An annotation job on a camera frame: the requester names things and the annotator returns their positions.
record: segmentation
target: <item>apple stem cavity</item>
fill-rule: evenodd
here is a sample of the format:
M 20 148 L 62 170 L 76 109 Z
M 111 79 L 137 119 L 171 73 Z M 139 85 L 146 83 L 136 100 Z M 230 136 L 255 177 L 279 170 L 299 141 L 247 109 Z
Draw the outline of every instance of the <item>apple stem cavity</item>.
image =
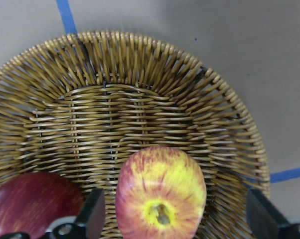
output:
M 168 210 L 165 205 L 163 204 L 157 204 L 154 205 L 152 208 L 156 214 L 156 219 L 158 220 L 158 223 L 162 225 L 170 224 L 170 219 L 168 216 Z

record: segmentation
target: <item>gray surface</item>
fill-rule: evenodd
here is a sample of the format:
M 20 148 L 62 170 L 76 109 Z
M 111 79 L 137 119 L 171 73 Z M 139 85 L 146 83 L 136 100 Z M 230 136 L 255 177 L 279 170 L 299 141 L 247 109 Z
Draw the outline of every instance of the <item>gray surface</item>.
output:
M 70 0 L 78 31 L 121 30 L 168 41 L 203 60 L 252 113 L 271 172 L 300 167 L 300 0 Z M 55 0 L 0 0 L 0 66 L 64 33 Z M 300 218 L 300 179 L 272 185 Z

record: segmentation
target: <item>blue line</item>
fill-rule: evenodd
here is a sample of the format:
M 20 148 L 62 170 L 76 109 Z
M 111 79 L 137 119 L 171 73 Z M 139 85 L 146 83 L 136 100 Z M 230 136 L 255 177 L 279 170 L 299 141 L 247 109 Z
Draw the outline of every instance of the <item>blue line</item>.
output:
M 71 13 L 68 0 L 56 0 L 66 34 L 77 33 L 76 24 Z
M 291 179 L 300 178 L 300 168 L 294 168 L 271 174 L 271 183 L 279 183 Z

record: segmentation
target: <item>wicker basket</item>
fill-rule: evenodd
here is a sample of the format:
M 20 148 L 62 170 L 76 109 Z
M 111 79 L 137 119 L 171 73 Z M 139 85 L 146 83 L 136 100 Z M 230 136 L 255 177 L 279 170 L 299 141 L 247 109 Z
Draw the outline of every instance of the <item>wicker basket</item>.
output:
M 0 184 L 57 172 L 87 196 L 104 188 L 102 238 L 122 238 L 114 197 L 122 164 L 141 148 L 178 147 L 197 160 L 207 205 L 195 238 L 253 238 L 249 186 L 269 195 L 260 134 L 211 68 L 168 43 L 123 32 L 68 34 L 0 68 Z

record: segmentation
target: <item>apple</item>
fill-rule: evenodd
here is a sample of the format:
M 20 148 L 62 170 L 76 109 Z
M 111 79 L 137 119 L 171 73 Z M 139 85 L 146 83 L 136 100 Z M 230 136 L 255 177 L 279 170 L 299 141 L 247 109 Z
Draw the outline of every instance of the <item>apple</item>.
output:
M 55 173 L 26 173 L 0 186 L 0 236 L 24 232 L 43 236 L 56 219 L 76 216 L 83 205 L 79 188 Z
M 191 239 L 205 202 L 202 171 L 179 149 L 141 149 L 120 170 L 116 217 L 125 239 Z

